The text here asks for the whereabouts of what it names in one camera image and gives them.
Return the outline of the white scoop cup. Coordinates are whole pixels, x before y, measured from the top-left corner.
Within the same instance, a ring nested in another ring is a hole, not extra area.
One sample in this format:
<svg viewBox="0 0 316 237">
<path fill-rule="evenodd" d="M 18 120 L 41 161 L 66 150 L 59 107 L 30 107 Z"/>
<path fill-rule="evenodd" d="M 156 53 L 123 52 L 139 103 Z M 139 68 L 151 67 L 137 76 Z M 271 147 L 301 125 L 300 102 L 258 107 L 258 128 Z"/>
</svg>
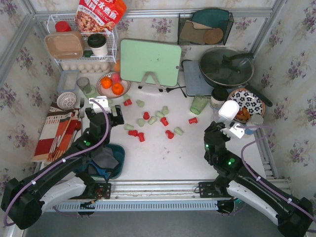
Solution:
<svg viewBox="0 0 316 237">
<path fill-rule="evenodd" d="M 226 101 L 218 111 L 219 121 L 232 121 L 239 112 L 239 104 L 234 100 Z"/>
</svg>

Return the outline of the green round capsule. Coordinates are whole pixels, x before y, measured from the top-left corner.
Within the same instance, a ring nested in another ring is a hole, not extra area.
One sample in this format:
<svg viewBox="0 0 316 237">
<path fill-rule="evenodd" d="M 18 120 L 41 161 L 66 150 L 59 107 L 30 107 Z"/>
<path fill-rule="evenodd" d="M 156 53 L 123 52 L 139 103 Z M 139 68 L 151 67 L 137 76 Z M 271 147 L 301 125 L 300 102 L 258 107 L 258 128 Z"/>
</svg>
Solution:
<svg viewBox="0 0 316 237">
<path fill-rule="evenodd" d="M 139 119 L 137 120 L 137 123 L 138 123 L 138 125 L 139 125 L 140 127 L 143 127 L 143 126 L 145 125 L 145 120 L 142 119 L 142 118 L 139 118 Z"/>
</svg>

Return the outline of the grey fluffy cloth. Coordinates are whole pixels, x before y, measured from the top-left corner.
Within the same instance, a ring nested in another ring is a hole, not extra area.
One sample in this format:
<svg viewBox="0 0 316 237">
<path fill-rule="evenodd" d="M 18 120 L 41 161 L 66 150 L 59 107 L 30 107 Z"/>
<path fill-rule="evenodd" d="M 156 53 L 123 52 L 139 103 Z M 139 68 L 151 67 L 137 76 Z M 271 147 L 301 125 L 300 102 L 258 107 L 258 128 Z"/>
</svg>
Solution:
<svg viewBox="0 0 316 237">
<path fill-rule="evenodd" d="M 113 150 L 105 147 L 90 161 L 87 171 L 91 175 L 101 176 L 107 172 L 115 171 L 118 167 L 119 162 L 115 159 Z"/>
</svg>

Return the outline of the orange fruit right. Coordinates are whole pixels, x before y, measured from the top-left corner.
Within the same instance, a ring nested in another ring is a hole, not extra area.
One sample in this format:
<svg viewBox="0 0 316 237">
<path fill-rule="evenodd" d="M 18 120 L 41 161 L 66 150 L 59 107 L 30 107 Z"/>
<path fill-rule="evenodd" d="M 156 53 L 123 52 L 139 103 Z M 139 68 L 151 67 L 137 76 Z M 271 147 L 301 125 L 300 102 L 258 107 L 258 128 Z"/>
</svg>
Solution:
<svg viewBox="0 0 316 237">
<path fill-rule="evenodd" d="M 124 92 L 124 86 L 121 83 L 114 83 L 112 85 L 112 92 L 114 95 L 122 95 Z"/>
</svg>

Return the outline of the green cutting board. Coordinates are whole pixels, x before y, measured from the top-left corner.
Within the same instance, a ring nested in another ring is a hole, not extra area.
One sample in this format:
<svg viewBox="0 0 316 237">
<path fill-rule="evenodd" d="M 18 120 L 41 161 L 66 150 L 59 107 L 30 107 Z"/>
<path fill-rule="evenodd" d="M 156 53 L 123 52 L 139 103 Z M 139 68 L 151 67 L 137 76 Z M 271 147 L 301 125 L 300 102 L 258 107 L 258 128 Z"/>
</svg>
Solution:
<svg viewBox="0 0 316 237">
<path fill-rule="evenodd" d="M 120 77 L 141 82 L 145 73 L 154 73 L 162 86 L 177 84 L 181 47 L 153 41 L 123 39 L 120 42 Z"/>
</svg>

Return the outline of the orange fruit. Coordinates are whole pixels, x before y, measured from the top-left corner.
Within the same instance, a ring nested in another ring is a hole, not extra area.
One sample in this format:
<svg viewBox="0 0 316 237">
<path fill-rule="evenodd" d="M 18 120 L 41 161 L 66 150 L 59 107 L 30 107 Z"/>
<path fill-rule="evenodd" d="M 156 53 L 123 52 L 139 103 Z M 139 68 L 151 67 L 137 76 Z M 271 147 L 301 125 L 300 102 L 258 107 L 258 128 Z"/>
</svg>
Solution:
<svg viewBox="0 0 316 237">
<path fill-rule="evenodd" d="M 100 83 L 104 89 L 109 89 L 112 87 L 113 81 L 110 77 L 102 77 Z"/>
<path fill-rule="evenodd" d="M 112 92 L 114 95 L 122 95 L 124 92 L 124 86 L 121 83 L 114 83 L 112 85 Z"/>
</svg>

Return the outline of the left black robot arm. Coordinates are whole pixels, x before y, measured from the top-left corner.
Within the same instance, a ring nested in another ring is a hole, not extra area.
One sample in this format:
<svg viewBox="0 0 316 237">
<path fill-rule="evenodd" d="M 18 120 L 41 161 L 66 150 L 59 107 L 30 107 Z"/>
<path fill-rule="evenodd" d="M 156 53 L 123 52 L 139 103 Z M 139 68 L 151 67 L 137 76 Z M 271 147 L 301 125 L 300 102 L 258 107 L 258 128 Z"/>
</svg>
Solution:
<svg viewBox="0 0 316 237">
<path fill-rule="evenodd" d="M 110 144 L 112 127 L 123 125 L 119 105 L 111 112 L 104 108 L 85 110 L 90 120 L 87 128 L 60 158 L 21 181 L 13 178 L 5 186 L 1 209 L 3 224 L 24 230 L 41 215 L 60 203 L 81 196 L 109 198 L 110 179 L 120 176 L 125 151 Z"/>
</svg>

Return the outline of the red capsule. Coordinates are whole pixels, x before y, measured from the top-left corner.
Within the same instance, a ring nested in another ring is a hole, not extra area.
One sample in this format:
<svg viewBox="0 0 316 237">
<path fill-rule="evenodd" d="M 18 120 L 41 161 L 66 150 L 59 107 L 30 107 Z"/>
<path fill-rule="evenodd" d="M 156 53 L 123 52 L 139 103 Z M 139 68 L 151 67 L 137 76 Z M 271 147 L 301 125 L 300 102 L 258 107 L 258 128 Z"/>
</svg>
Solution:
<svg viewBox="0 0 316 237">
<path fill-rule="evenodd" d="M 148 120 L 150 118 L 150 115 L 148 112 L 144 112 L 143 119 Z"/>
<path fill-rule="evenodd" d="M 194 124 L 194 123 L 198 123 L 198 119 L 196 117 L 191 118 L 188 120 L 189 124 Z"/>
<path fill-rule="evenodd" d="M 174 133 L 171 132 L 170 130 L 166 130 L 165 133 L 166 133 L 168 139 L 172 139 L 174 137 Z"/>
<path fill-rule="evenodd" d="M 137 136 L 138 136 L 140 142 L 144 142 L 145 141 L 145 136 L 144 136 L 143 132 L 139 132 L 137 134 Z"/>
<path fill-rule="evenodd" d="M 137 130 L 129 130 L 128 131 L 128 135 L 137 137 L 138 136 L 138 131 Z"/>
<path fill-rule="evenodd" d="M 130 105 L 132 105 L 132 101 L 131 101 L 131 99 L 127 99 L 127 100 L 124 101 L 123 104 L 124 104 L 125 106 L 130 106 Z"/>
<path fill-rule="evenodd" d="M 168 120 L 167 120 L 166 117 L 162 117 L 162 118 L 160 119 L 160 122 L 161 122 L 164 126 L 168 126 L 168 125 L 169 125 L 169 122 L 168 122 Z"/>
</svg>

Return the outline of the teal plastic storage basket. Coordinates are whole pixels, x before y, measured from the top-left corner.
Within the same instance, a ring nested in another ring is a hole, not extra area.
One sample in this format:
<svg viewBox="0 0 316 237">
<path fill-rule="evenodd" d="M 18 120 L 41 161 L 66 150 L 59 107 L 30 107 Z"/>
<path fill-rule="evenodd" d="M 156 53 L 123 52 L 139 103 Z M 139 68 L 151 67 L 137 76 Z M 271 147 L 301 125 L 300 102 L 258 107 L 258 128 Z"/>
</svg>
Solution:
<svg viewBox="0 0 316 237">
<path fill-rule="evenodd" d="M 125 150 L 123 147 L 115 144 L 108 144 L 102 152 L 94 157 L 84 166 L 76 169 L 75 174 L 87 173 L 91 177 L 117 179 L 123 168 L 125 159 Z"/>
</svg>

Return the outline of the orange fruit left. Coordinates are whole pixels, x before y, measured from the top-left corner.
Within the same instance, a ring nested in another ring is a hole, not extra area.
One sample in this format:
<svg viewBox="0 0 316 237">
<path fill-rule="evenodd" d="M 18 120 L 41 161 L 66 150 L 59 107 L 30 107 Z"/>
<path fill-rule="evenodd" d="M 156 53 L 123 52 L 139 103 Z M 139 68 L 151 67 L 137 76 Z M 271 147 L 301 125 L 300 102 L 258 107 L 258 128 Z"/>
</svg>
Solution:
<svg viewBox="0 0 316 237">
<path fill-rule="evenodd" d="M 100 83 L 104 89 L 109 89 L 112 87 L 113 81 L 110 77 L 102 77 Z"/>
</svg>

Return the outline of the white bottle grey cap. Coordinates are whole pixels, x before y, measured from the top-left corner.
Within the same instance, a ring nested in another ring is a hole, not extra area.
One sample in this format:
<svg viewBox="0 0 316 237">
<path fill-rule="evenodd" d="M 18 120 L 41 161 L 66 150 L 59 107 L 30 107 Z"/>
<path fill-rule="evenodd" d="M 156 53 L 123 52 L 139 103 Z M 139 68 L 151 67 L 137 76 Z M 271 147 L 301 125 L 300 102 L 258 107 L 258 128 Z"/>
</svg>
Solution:
<svg viewBox="0 0 316 237">
<path fill-rule="evenodd" d="M 246 123 L 246 129 L 245 134 L 246 135 L 252 135 L 254 131 L 257 130 L 257 128 L 252 128 L 253 126 L 259 126 L 262 125 L 264 122 L 264 119 L 261 115 L 254 114 L 251 116 L 250 120 Z"/>
</svg>

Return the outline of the silver fork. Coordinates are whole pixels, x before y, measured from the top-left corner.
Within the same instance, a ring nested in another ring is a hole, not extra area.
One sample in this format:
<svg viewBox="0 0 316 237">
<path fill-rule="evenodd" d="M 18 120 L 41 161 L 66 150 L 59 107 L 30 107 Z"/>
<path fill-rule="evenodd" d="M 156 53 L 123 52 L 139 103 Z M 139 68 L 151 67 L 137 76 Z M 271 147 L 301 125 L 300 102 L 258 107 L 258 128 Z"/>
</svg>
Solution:
<svg viewBox="0 0 316 237">
<path fill-rule="evenodd" d="M 84 118 L 84 98 L 81 97 L 80 98 L 80 103 L 79 103 L 79 118 L 80 118 L 80 121 L 82 122 L 83 118 Z"/>
</svg>

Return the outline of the grey glass cup left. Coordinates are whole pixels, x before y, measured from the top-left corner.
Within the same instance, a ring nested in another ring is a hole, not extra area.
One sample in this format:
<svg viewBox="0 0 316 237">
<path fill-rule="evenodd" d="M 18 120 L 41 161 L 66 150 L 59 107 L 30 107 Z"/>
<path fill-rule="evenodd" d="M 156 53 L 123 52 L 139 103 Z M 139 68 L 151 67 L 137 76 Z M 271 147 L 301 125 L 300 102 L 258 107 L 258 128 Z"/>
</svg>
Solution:
<svg viewBox="0 0 316 237">
<path fill-rule="evenodd" d="M 77 86 L 83 93 L 89 93 L 91 91 L 90 81 L 87 77 L 81 77 L 77 79 Z"/>
</svg>

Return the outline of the green glass cup right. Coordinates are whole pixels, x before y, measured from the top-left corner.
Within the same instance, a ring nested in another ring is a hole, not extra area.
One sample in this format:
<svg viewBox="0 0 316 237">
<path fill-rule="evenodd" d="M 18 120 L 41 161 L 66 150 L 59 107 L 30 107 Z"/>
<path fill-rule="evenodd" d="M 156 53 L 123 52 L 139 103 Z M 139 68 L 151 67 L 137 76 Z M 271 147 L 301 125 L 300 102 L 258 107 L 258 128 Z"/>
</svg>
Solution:
<svg viewBox="0 0 316 237">
<path fill-rule="evenodd" d="M 199 115 L 203 111 L 208 102 L 209 98 L 203 95 L 196 95 L 191 104 L 190 111 L 195 115 Z"/>
</svg>

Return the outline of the white jar black lid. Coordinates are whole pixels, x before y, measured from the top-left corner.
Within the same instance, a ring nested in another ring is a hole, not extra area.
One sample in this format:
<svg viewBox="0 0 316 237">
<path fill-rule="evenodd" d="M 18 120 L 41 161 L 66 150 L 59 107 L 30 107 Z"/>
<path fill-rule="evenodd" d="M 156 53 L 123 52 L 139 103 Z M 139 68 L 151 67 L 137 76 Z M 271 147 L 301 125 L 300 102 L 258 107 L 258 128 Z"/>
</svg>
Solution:
<svg viewBox="0 0 316 237">
<path fill-rule="evenodd" d="M 212 108 L 220 109 L 228 98 L 228 92 L 223 88 L 214 88 L 211 93 L 210 105 Z"/>
</svg>

